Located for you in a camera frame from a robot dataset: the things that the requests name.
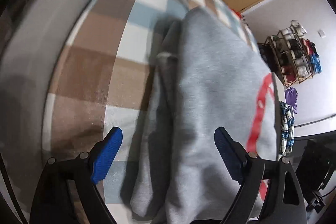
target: white wall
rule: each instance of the white wall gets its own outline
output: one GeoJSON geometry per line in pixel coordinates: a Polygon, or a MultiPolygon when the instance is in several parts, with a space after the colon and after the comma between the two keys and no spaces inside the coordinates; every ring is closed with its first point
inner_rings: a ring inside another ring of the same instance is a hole
{"type": "MultiPolygon", "coordinates": [[[[320,55],[322,73],[294,85],[298,92],[295,125],[312,122],[336,113],[336,15],[326,0],[265,0],[247,10],[246,18],[258,42],[289,27],[297,19],[307,30],[320,55]],[[326,37],[320,38],[322,29],[326,37]]],[[[295,129],[295,136],[336,130],[336,117],[295,129]]]]}

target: hanging clothes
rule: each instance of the hanging clothes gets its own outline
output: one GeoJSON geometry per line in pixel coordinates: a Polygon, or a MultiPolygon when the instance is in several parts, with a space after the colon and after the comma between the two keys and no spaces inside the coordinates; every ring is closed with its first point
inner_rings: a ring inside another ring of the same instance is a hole
{"type": "Polygon", "coordinates": [[[285,90],[285,97],[286,97],[286,103],[288,105],[291,105],[294,109],[294,113],[296,113],[297,109],[297,91],[295,88],[290,87],[289,89],[285,90]]]}
{"type": "Polygon", "coordinates": [[[294,144],[294,109],[285,102],[280,102],[281,108],[281,146],[280,155],[292,152],[294,144]]]}

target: electrical outlet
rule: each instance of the electrical outlet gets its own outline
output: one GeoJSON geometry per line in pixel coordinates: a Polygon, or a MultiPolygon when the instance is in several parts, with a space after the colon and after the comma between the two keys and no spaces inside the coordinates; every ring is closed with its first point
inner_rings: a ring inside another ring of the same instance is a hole
{"type": "Polygon", "coordinates": [[[319,36],[320,36],[321,38],[325,38],[325,37],[326,37],[326,34],[324,33],[323,30],[318,30],[317,32],[319,33],[319,36]]]}

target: plaid shirt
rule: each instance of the plaid shirt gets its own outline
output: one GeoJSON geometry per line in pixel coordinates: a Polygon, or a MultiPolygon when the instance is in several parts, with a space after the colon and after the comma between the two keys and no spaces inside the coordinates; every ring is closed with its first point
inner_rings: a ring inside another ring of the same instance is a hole
{"type": "Polygon", "coordinates": [[[294,144],[294,109],[291,105],[280,102],[281,108],[281,147],[280,155],[292,152],[294,144]]]}

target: metal screw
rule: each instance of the metal screw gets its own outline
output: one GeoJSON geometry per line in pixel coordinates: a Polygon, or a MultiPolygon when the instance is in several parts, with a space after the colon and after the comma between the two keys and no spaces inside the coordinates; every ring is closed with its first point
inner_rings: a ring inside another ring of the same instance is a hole
{"type": "Polygon", "coordinates": [[[282,161],[284,164],[288,164],[288,163],[289,163],[289,159],[286,158],[286,157],[281,158],[281,161],[282,161]]]}
{"type": "Polygon", "coordinates": [[[258,154],[256,152],[249,152],[248,155],[252,159],[256,159],[258,157],[258,154]]]}
{"type": "Polygon", "coordinates": [[[89,153],[88,152],[82,152],[82,153],[80,153],[79,157],[81,159],[87,159],[89,157],[89,153]]]}
{"type": "Polygon", "coordinates": [[[54,164],[56,162],[55,158],[48,159],[48,164],[54,164]]]}

